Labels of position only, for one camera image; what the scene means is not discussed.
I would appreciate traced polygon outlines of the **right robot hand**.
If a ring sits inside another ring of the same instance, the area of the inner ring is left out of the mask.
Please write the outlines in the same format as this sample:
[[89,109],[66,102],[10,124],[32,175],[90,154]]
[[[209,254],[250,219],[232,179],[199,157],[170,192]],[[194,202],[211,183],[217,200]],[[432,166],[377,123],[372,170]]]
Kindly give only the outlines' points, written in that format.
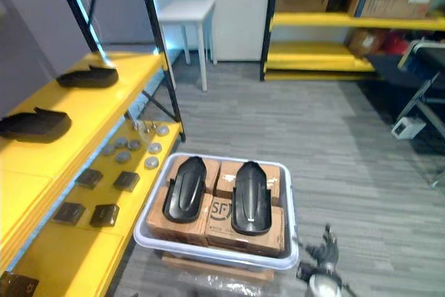
[[303,243],[300,239],[298,239],[297,242],[316,262],[316,265],[309,262],[300,262],[296,271],[297,279],[308,283],[310,277],[313,275],[326,275],[334,278],[334,281],[341,284],[341,278],[337,274],[336,269],[339,261],[337,236],[332,232],[329,223],[325,225],[323,240],[319,245]]

